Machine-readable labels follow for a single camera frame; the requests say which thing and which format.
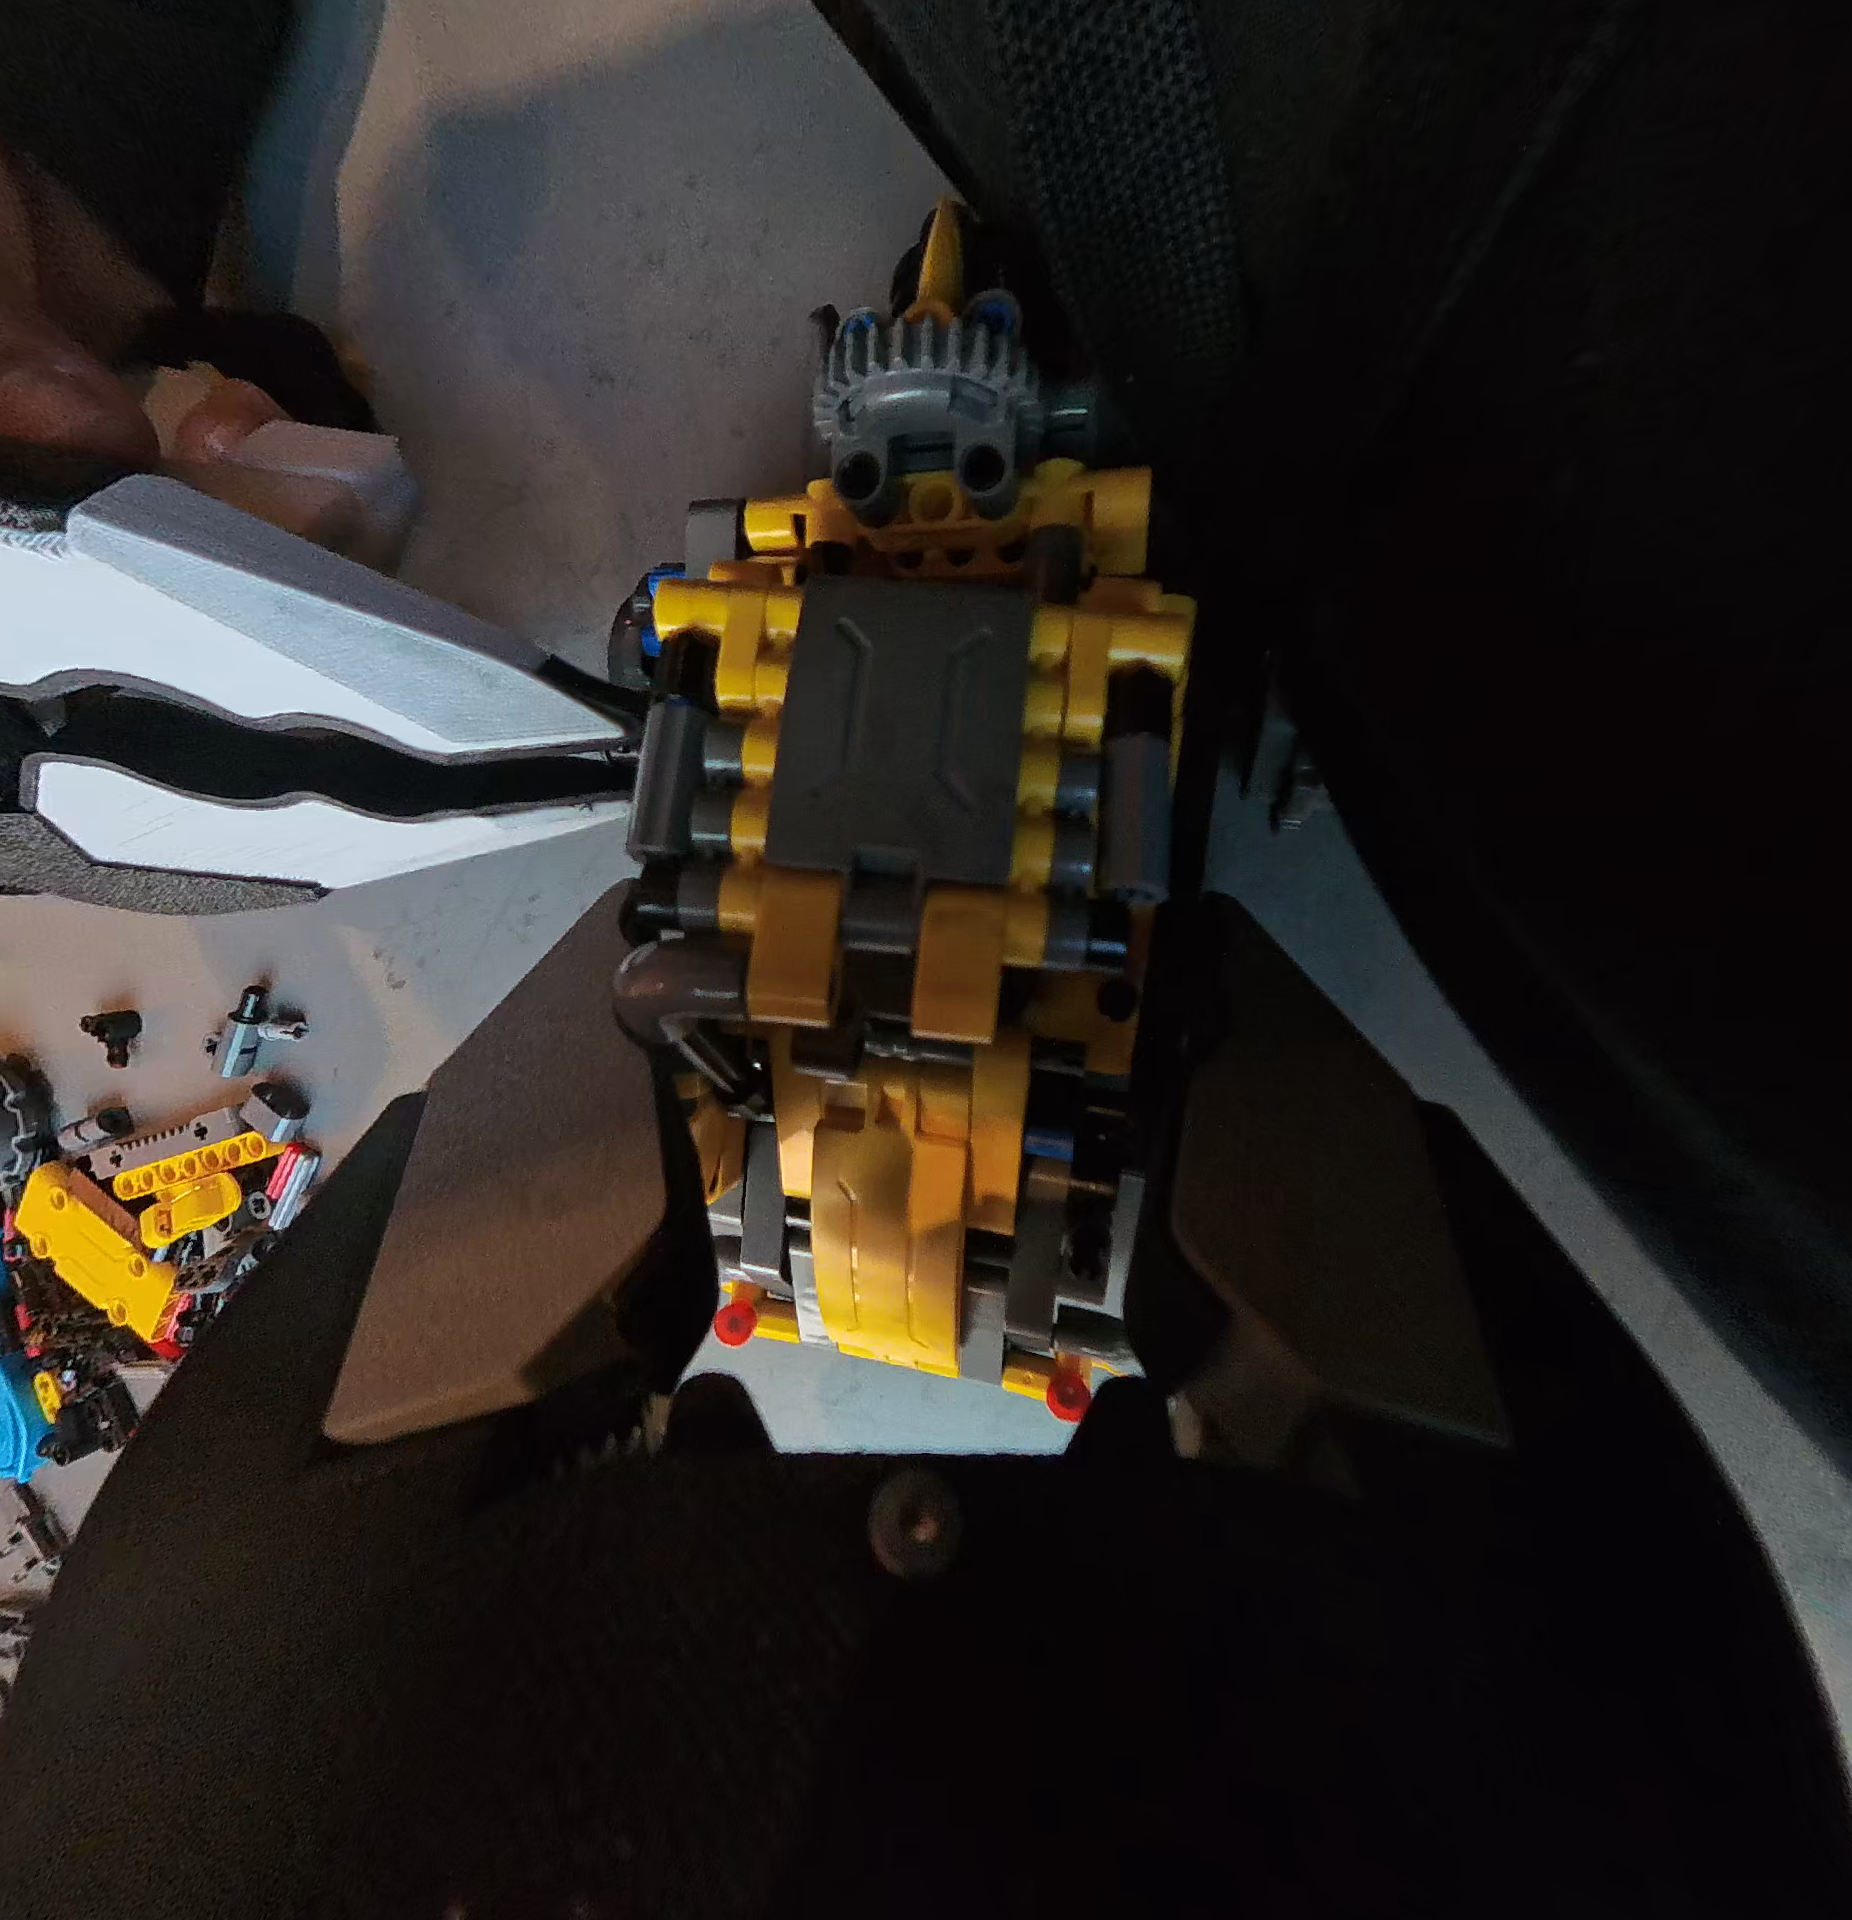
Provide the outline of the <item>yellow toy vehicle model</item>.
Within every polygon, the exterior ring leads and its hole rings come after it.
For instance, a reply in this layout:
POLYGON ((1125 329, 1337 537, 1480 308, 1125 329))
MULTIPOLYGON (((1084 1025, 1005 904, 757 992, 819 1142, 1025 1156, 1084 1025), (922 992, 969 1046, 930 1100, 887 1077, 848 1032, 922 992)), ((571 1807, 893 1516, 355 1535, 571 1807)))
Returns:
POLYGON ((627 1037, 695 1136, 711 1336, 993 1381, 1132 1380, 1132 1056, 1176 881, 1196 603, 1155 477, 1048 382, 938 201, 819 308, 819 477, 688 510, 612 646, 647 694, 627 1037))

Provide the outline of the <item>grey pin connector piece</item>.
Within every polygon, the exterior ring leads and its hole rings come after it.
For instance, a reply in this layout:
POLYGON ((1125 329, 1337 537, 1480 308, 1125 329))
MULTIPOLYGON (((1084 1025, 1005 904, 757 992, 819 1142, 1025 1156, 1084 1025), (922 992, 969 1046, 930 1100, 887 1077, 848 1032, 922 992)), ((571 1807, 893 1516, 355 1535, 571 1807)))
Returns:
POLYGON ((222 1077, 252 1077, 267 1046, 304 1040, 309 1022, 270 1009, 270 987, 242 987, 237 1009, 208 1037, 208 1056, 222 1077))

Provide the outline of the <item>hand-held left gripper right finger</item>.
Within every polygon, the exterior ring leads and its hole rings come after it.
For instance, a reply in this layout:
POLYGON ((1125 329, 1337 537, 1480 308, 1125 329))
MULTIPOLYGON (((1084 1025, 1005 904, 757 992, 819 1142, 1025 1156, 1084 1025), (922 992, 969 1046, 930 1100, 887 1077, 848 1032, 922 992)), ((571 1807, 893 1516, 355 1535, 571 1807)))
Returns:
POLYGON ((1132 1351, 1186 1445, 1504 1445, 1407 1077, 1233 904, 1155 917, 1132 1351))

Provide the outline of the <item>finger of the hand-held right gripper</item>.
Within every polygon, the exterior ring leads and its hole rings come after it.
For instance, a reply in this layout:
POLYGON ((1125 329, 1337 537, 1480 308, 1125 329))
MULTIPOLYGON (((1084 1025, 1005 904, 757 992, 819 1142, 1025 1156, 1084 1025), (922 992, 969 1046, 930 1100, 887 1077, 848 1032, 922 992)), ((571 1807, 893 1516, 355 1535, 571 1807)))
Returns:
POLYGON ((627 734, 546 666, 544 646, 168 477, 125 477, 56 531, 0 527, 0 694, 119 685, 421 760, 582 759, 627 734))
POLYGON ((24 808, 96 867, 369 885, 494 852, 544 848, 588 827, 620 827, 627 796, 508 803, 384 816, 330 796, 198 796, 92 759, 31 759, 24 808))

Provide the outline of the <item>pile of mixed coloured pieces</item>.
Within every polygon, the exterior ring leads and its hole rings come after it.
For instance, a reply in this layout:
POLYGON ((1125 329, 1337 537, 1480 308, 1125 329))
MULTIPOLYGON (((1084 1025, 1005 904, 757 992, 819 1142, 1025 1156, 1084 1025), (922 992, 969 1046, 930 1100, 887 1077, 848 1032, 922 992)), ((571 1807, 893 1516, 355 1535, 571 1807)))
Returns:
MULTIPOLYGON (((285 1084, 285 1077, 262 1077, 262 1068, 252 1077, 222 1077, 229 1090, 217 1107, 242 1100, 242 1090, 254 1084, 285 1084)), ((76 1136, 79 1131, 125 1136, 125 1131, 146 1131, 166 1124, 133 1124, 125 1100, 62 1113, 48 1090, 48 1127, 56 1127, 56 1142, 45 1163, 64 1163, 62 1156, 64 1127, 76 1127, 76 1136)), ((129 1431, 142 1429, 129 1372, 146 1372, 146 1366, 168 1372, 200 1344, 200 1333, 224 1314, 242 1281, 254 1270, 267 1270, 285 1226, 304 1215, 315 1183, 319 1183, 319 1155, 304 1131, 279 1156, 254 1163, 245 1174, 211 1174, 186 1188, 159 1188, 156 1200, 142 1200, 142 1203, 113 1200, 133 1219, 148 1257, 166 1264, 168 1272, 168 1322, 159 1344, 142 1344, 133 1333, 110 1326, 105 1314, 96 1314, 76 1288, 56 1278, 48 1264, 31 1257, 16 1226, 22 1203, 0 1209, 0 1226, 12 1242, 7 1257, 22 1270, 22 1326, 31 1351, 45 1362, 37 1381, 45 1388, 56 1380, 56 1405, 62 1405, 56 1431, 48 1431, 48 1461, 42 1467, 64 1467, 92 1454, 119 1454, 129 1445, 129 1431)))

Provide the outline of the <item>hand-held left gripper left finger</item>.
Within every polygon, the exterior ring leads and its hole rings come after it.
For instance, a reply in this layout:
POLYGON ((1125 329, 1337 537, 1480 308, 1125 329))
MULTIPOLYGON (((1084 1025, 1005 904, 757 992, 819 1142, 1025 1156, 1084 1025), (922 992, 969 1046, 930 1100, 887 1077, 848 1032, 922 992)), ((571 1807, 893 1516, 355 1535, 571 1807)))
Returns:
POLYGON ((615 1022, 604 891, 430 1070, 330 1445, 392 1445, 609 1388, 673 1394, 711 1322, 695 1146, 656 1050, 615 1022))

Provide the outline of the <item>person's right hand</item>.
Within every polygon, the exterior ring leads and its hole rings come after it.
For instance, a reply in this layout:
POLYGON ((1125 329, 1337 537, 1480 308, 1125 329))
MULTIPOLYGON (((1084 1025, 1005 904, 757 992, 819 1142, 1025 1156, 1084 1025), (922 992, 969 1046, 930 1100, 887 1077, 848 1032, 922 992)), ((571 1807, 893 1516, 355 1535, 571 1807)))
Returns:
POLYGON ((113 357, 166 292, 42 163, 0 147, 0 450, 31 465, 159 465, 166 448, 113 357))

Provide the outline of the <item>yellow rectangular panel piece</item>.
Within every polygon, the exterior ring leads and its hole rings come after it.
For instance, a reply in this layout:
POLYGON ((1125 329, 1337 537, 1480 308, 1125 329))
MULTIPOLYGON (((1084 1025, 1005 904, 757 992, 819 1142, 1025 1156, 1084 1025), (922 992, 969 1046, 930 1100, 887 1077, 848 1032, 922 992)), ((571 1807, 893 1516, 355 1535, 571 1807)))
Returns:
POLYGON ((42 1163, 24 1178, 16 1226, 31 1257, 48 1264, 110 1326, 159 1344, 168 1272, 142 1242, 133 1219, 79 1169, 42 1163))

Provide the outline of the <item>grey desk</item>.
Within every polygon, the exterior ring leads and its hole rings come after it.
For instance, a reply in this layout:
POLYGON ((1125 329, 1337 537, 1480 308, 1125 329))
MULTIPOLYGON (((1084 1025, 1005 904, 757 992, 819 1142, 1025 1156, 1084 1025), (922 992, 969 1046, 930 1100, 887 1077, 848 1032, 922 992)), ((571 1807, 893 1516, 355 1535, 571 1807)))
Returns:
MULTIPOLYGON (((304 5, 254 147, 252 278, 363 347, 421 479, 406 574, 576 655, 691 496, 801 477, 808 308, 865 304, 943 182, 811 5, 304 5)), ((1729 1351, 1489 1068, 1337 816, 1223 796, 1233 891, 1459 1113, 1719 1456, 1852 1756, 1852 1461, 1729 1351)), ((92 1113, 208 1107, 270 979, 327 1169, 627 876, 620 827, 237 917, 0 897, 0 1050, 92 1113), (110 1070, 84 1010, 142 1009, 110 1070)))

